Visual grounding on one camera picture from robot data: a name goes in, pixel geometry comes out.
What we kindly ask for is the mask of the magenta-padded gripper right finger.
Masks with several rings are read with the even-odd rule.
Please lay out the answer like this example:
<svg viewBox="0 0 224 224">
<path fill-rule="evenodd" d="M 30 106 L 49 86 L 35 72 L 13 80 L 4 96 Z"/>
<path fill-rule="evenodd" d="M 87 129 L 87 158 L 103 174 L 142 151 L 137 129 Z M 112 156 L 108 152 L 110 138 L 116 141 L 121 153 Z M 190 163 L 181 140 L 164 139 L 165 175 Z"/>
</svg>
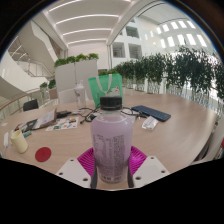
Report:
<svg viewBox="0 0 224 224">
<path fill-rule="evenodd" d="M 129 158 L 127 181 L 130 188 L 140 188 L 159 180 L 170 172 L 156 156 L 146 156 L 138 148 L 132 146 Z"/>
</svg>

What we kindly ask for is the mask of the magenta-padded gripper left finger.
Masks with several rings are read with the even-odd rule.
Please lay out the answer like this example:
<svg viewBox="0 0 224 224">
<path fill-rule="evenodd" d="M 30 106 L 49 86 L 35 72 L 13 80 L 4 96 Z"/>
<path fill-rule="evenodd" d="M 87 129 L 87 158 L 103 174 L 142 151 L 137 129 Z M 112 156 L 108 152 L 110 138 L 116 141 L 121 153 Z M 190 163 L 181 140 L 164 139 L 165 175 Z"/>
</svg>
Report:
<svg viewBox="0 0 224 224">
<path fill-rule="evenodd" d="M 93 149 L 88 149 L 78 158 L 68 159 L 56 175 L 81 187 L 95 189 L 98 177 Z"/>
</svg>

